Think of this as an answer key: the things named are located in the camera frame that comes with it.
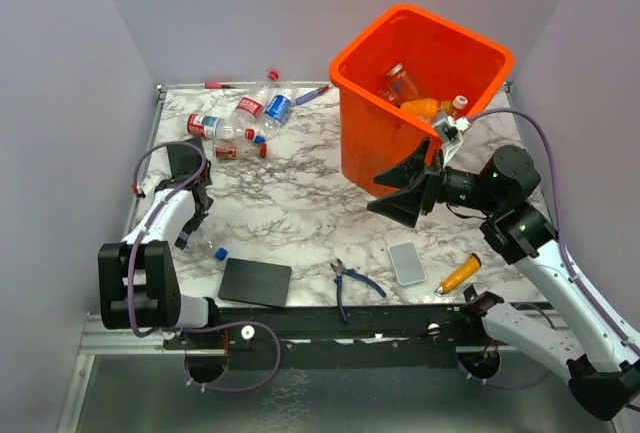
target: pliers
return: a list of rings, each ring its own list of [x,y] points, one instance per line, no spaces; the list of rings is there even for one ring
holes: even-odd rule
[[[340,261],[340,259],[337,259],[336,261],[337,263],[335,264],[331,263],[331,269],[336,272],[336,277],[333,279],[333,281],[335,282],[336,285],[338,285],[338,288],[336,291],[336,300],[338,302],[338,310],[340,311],[340,316],[342,317],[342,321],[344,322],[345,325],[347,325],[349,323],[349,315],[347,314],[347,312],[344,310],[344,307],[342,306],[342,276],[343,275],[350,276],[355,280],[360,280],[363,283],[366,283],[371,288],[376,290],[380,294],[380,296],[383,298],[386,298],[387,294],[384,292],[382,288],[380,288],[380,285],[378,285],[372,279],[367,278],[366,276],[361,275],[360,273],[356,273],[356,270],[352,268],[347,270],[345,266],[342,264],[342,261]]]

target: white marble surface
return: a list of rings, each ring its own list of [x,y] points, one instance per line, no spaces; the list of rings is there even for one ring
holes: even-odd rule
[[[167,93],[156,143],[186,139],[183,115],[228,116],[242,91],[175,89]],[[491,106],[507,106],[503,92]],[[479,171],[500,145],[519,143],[511,115],[494,115],[474,125],[452,166]],[[365,284],[345,279],[345,305],[399,305],[463,302],[462,290],[474,283],[508,301],[542,301],[537,289],[486,245],[479,220],[461,220],[444,206],[422,217],[416,229],[366,211],[372,197],[340,173],[339,94],[326,95],[293,110],[280,135],[269,143],[265,160],[216,163],[208,188],[215,203],[190,247],[173,249],[183,293],[216,295],[224,264],[213,258],[218,247],[231,257],[290,265],[293,269],[287,306],[335,305],[336,257],[370,276],[387,292],[382,299]],[[205,140],[211,158],[212,144]],[[149,174],[167,176],[166,153],[153,154]],[[148,203],[136,212],[141,218]],[[402,287],[395,278],[388,248],[415,243],[427,272],[423,283]],[[483,266],[452,294],[433,291],[475,252]],[[221,306],[246,306],[219,300]]]

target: white phone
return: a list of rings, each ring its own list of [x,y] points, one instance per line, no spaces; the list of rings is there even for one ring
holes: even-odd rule
[[[427,279],[418,250],[413,243],[402,243],[389,248],[391,263],[402,286],[420,283]]]

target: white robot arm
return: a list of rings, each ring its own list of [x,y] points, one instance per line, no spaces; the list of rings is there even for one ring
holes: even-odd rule
[[[169,145],[171,178],[154,189],[153,204],[142,221],[121,242],[107,243],[98,253],[100,312],[108,329],[132,328],[127,294],[132,255],[133,309],[138,326],[201,328],[217,321],[219,312],[212,298],[180,292],[171,257],[172,245],[180,249],[186,246],[189,235],[200,226],[213,203],[205,191],[210,183],[209,162],[195,181],[181,187],[202,162],[202,143],[197,138],[189,143],[197,149]],[[142,196],[138,190],[134,185],[134,191]]]
[[[436,132],[443,138],[438,128]],[[449,131],[448,138],[455,134]],[[613,418],[640,393],[640,348],[635,344],[640,335],[568,253],[564,256],[571,264],[565,265],[557,231],[527,201],[540,183],[529,154],[517,146],[500,147],[473,174],[444,167],[443,152],[425,166],[428,149],[426,139],[407,160],[378,175],[376,183],[400,190],[370,202],[367,209],[411,227],[436,202],[485,212],[488,219],[480,230],[487,243],[542,292],[575,338],[530,319],[491,293],[472,300],[476,304],[466,310],[476,312],[488,336],[520,349],[566,381],[591,414]]]

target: blue label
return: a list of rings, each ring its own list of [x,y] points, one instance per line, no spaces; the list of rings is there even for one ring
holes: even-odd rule
[[[264,114],[269,115],[278,123],[283,124],[287,120],[289,107],[291,107],[291,100],[282,95],[276,95],[273,97],[273,100],[271,100],[271,103],[269,103]]]
[[[218,123],[218,120],[220,118],[217,118],[215,116],[205,116],[202,119],[202,126],[216,126],[216,123]]]

